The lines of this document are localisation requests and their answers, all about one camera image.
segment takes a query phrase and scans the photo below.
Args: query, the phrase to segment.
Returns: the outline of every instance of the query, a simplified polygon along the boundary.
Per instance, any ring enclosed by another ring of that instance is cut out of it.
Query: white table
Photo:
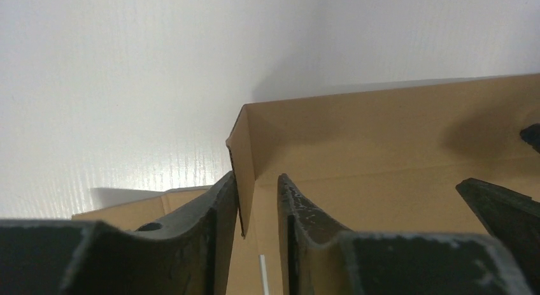
[[[0,217],[208,185],[244,103],[538,72],[539,40],[540,0],[0,0]]]

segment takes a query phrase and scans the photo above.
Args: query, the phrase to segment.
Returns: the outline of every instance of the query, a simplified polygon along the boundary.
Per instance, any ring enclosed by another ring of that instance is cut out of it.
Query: cardboard edge
[[[238,187],[238,213],[242,237],[244,239],[246,238],[249,229],[253,205],[253,192],[255,188],[255,172],[253,166],[248,105],[249,104],[244,104],[242,109],[240,109],[231,133],[225,141],[225,145],[229,150],[232,172],[234,173]]]

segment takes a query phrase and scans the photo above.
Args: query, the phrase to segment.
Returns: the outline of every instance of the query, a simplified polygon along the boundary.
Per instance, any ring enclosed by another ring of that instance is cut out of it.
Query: cardboard
[[[283,294],[279,174],[358,231],[485,234],[455,186],[475,177],[540,199],[540,158],[519,137],[536,122],[540,75],[244,105],[227,139],[241,219],[227,293],[263,294],[265,255],[269,293]],[[134,229],[200,193],[169,193],[74,219]]]

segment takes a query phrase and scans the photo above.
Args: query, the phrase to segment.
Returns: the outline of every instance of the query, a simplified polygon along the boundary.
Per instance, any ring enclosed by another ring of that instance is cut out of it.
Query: dark hole
[[[137,229],[137,231],[154,231],[154,230],[161,229],[161,227],[163,227],[163,225],[156,222],[152,222],[152,223],[142,225],[141,227]]]

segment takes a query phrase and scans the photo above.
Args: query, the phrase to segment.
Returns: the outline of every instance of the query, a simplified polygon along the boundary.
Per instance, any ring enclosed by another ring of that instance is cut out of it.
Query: cardboard box
[[[244,105],[227,139],[245,234],[228,293],[262,294],[265,255],[270,294],[283,294],[279,174],[355,230],[487,233],[455,186],[474,177],[539,199],[540,160],[519,137],[536,122],[540,75]],[[181,205],[166,199],[84,218],[152,220]]]

